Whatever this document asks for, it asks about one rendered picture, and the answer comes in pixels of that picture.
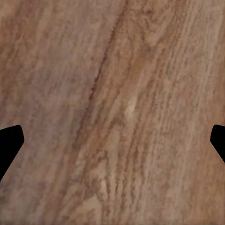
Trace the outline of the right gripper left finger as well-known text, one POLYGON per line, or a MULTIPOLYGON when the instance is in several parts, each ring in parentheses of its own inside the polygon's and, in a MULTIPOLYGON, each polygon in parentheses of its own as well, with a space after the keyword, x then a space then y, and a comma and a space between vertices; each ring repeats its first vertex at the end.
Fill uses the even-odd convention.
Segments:
POLYGON ((24 143, 21 125, 0 130, 0 180, 24 143))

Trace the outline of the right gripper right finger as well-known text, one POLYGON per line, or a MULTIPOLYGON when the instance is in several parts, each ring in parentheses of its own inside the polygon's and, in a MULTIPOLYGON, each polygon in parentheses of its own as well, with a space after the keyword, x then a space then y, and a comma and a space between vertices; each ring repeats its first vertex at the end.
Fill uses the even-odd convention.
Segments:
POLYGON ((217 124, 214 125, 210 141, 225 162, 225 127, 217 124))

